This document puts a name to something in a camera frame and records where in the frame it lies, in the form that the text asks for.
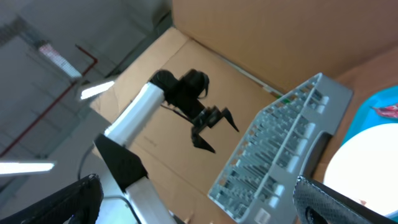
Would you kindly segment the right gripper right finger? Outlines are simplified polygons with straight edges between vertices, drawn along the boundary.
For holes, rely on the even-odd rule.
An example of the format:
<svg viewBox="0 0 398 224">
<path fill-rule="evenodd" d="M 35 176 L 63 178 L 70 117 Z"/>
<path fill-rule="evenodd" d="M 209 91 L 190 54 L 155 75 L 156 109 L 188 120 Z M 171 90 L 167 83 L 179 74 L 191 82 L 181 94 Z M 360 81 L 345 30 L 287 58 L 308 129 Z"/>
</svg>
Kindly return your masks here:
<svg viewBox="0 0 398 224">
<path fill-rule="evenodd" d="M 298 176 L 293 202 L 298 219 L 304 224 L 395 224 L 333 189 Z"/>
</svg>

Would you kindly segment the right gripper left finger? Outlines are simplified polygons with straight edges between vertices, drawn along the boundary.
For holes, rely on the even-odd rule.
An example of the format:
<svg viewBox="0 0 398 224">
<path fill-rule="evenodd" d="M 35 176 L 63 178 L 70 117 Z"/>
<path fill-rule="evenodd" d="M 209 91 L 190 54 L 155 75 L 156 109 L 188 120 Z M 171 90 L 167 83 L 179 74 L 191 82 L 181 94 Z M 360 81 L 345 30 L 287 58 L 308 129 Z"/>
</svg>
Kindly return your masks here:
<svg viewBox="0 0 398 224">
<path fill-rule="evenodd" d="M 96 174 L 64 187 L 31 206 L 1 220 L 3 224 L 95 223 L 103 200 Z"/>
</svg>

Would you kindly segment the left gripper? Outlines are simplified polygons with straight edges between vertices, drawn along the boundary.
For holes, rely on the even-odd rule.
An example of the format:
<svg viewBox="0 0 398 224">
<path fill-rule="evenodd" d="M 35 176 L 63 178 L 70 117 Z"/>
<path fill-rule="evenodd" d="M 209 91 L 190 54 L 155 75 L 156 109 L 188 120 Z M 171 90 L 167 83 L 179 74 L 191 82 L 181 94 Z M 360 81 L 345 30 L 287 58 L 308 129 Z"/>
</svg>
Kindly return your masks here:
<svg viewBox="0 0 398 224">
<path fill-rule="evenodd" d="M 194 147 L 212 152 L 213 154 L 216 153 L 216 151 L 200 136 L 200 133 L 205 127 L 212 128 L 213 126 L 215 126 L 222 117 L 224 117 L 227 122 L 237 132 L 239 132 L 239 129 L 236 126 L 229 109 L 224 108 L 221 112 L 216 106 L 212 108 L 208 107 L 200 112 L 199 115 L 192 120 L 193 128 L 191 130 L 191 140 Z"/>
</svg>

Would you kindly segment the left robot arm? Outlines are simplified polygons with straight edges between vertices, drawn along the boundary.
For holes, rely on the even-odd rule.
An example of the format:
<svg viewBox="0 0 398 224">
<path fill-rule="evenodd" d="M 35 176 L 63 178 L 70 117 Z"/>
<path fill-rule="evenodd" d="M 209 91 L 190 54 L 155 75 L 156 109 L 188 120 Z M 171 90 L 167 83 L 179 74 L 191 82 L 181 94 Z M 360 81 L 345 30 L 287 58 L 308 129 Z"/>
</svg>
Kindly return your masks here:
<svg viewBox="0 0 398 224">
<path fill-rule="evenodd" d="M 190 137 L 196 148 L 215 152 L 200 133 L 221 119 L 236 127 L 229 109 L 200 102 L 207 96 L 209 84 L 208 75 L 195 69 L 179 79 L 168 70 L 158 70 L 104 133 L 95 137 L 93 143 L 138 223 L 181 223 L 160 199 L 140 157 L 129 150 L 164 102 L 167 109 L 192 124 Z"/>
</svg>

